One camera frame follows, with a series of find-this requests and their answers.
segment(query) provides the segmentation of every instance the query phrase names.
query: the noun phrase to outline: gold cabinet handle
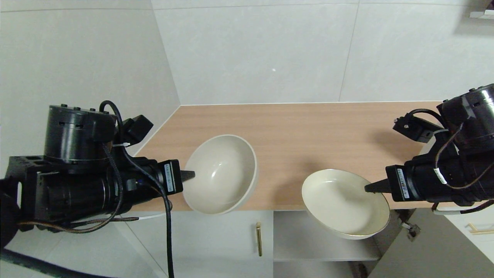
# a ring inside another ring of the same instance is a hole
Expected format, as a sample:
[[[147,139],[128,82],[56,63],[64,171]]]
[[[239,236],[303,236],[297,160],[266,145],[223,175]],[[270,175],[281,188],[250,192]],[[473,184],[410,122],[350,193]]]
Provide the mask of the gold cabinet handle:
[[[494,233],[494,229],[493,230],[478,230],[472,223],[468,223],[468,225],[470,226],[470,228],[472,228],[470,233],[473,235]]]
[[[257,253],[259,254],[259,257],[262,257],[261,222],[257,222],[255,233],[257,235]]]

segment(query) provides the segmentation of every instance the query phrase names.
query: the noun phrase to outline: barcode label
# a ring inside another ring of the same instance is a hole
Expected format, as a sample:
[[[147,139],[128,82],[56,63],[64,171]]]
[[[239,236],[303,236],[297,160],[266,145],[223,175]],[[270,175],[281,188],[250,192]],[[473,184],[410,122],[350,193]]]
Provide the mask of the barcode label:
[[[174,192],[175,188],[173,186],[173,177],[171,173],[170,164],[165,164],[165,180],[166,180],[166,188],[168,188],[168,192]]]
[[[403,198],[410,199],[410,195],[408,194],[407,183],[405,181],[405,174],[403,174],[402,169],[397,169],[397,170],[398,170],[398,178],[400,179],[400,184],[403,192]]]

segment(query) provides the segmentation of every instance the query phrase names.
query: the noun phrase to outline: open shelf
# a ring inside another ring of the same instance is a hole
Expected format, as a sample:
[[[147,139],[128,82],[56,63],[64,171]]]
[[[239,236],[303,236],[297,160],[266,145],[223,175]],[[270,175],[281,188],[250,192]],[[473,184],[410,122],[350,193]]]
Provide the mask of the open shelf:
[[[274,262],[273,278],[353,278],[348,262]]]
[[[374,261],[379,249],[370,238],[350,240],[327,232],[305,211],[274,212],[274,261]]]

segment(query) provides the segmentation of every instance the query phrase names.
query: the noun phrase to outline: black motor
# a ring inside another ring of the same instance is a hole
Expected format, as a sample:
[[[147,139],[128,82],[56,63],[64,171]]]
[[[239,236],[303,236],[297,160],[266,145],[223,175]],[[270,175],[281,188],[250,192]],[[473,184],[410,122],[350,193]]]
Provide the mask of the black motor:
[[[367,185],[367,192],[388,192],[397,202],[459,206],[494,199],[494,84],[471,89],[437,108],[441,115],[416,109],[396,120],[393,129],[412,140],[427,142],[434,136],[436,142],[428,153],[386,167],[388,178]],[[413,116],[419,112],[435,116],[444,127]]]

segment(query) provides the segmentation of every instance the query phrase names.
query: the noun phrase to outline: white bowl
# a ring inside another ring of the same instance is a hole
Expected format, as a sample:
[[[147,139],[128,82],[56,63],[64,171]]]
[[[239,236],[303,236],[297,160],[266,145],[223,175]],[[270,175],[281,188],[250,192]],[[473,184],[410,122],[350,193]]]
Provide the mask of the white bowl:
[[[350,172],[321,170],[305,179],[302,199],[309,215],[334,235],[364,239],[382,231],[390,216],[382,193],[365,192],[368,184]]]
[[[195,211],[223,214],[240,207],[259,177],[252,146],[242,137],[220,135],[200,145],[185,170],[196,177],[184,182],[184,198]]]

